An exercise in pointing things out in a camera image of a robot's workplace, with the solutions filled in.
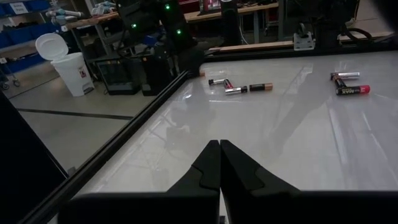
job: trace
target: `black aluminum frame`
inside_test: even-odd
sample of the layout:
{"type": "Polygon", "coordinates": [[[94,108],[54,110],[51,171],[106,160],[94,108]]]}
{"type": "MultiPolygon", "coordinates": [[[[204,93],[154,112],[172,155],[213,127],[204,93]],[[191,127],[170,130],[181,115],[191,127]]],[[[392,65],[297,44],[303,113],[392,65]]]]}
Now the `black aluminum frame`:
{"type": "MultiPolygon", "coordinates": [[[[259,58],[306,57],[336,54],[356,54],[398,50],[391,42],[378,42],[374,45],[353,45],[345,42],[340,49],[313,50],[294,52],[292,47],[273,49],[239,50],[236,52],[213,52],[205,62],[222,62],[232,60],[251,60],[259,58]]],[[[19,223],[47,223],[57,214],[60,207],[70,200],[102,166],[131,138],[133,134],[180,88],[188,79],[189,72],[182,72],[170,83],[156,99],[139,112],[127,125],[116,133],[103,147],[96,151],[70,178],[57,187],[43,202],[31,211],[19,223]]]]}

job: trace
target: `pedal bin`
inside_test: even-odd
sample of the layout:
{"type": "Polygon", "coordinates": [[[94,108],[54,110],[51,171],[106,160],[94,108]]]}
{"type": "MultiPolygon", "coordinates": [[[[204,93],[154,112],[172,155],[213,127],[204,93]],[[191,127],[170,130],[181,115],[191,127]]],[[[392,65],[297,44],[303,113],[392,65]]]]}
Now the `pedal bin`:
{"type": "Polygon", "coordinates": [[[83,96],[94,89],[83,54],[68,54],[67,43],[60,35],[41,35],[36,49],[42,58],[51,61],[73,96],[83,96]]]}

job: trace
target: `copper-top battery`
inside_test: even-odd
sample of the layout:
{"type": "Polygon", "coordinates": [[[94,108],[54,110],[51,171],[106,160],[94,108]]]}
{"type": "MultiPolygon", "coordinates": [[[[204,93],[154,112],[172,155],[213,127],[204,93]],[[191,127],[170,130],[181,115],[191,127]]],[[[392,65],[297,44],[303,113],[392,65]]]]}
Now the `copper-top battery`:
{"type": "Polygon", "coordinates": [[[250,91],[271,91],[273,88],[272,83],[249,85],[250,91]]]}
{"type": "Polygon", "coordinates": [[[330,73],[330,80],[332,80],[335,75],[338,75],[342,80],[350,80],[350,79],[359,79],[359,76],[361,74],[359,72],[349,72],[349,73],[333,72],[330,73]]]}

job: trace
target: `silver battery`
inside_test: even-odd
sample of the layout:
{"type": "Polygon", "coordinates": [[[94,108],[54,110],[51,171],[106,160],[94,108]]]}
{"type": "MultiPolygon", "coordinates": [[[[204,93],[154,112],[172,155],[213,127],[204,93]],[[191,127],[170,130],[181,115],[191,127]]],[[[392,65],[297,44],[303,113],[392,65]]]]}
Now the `silver battery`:
{"type": "Polygon", "coordinates": [[[248,92],[248,87],[247,86],[242,86],[242,87],[237,87],[237,88],[232,88],[232,89],[225,90],[225,95],[247,93],[247,92],[248,92]]]}
{"type": "Polygon", "coordinates": [[[209,85],[219,85],[219,84],[223,84],[224,80],[226,80],[226,78],[223,78],[222,80],[209,80],[209,85]]]}
{"type": "Polygon", "coordinates": [[[359,72],[349,72],[349,73],[339,73],[333,72],[330,74],[330,79],[332,79],[335,75],[338,75],[342,80],[350,80],[350,79],[359,79],[359,72]]]}

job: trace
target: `metal bracket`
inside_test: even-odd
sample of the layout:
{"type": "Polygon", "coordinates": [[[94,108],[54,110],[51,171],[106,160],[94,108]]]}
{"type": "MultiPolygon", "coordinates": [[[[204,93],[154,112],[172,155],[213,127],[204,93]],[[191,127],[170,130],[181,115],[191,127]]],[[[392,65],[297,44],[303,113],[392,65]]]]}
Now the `metal bracket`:
{"type": "Polygon", "coordinates": [[[300,37],[298,34],[294,34],[293,42],[294,42],[294,50],[313,50],[315,48],[315,42],[312,39],[311,32],[308,32],[308,37],[300,37]]]}

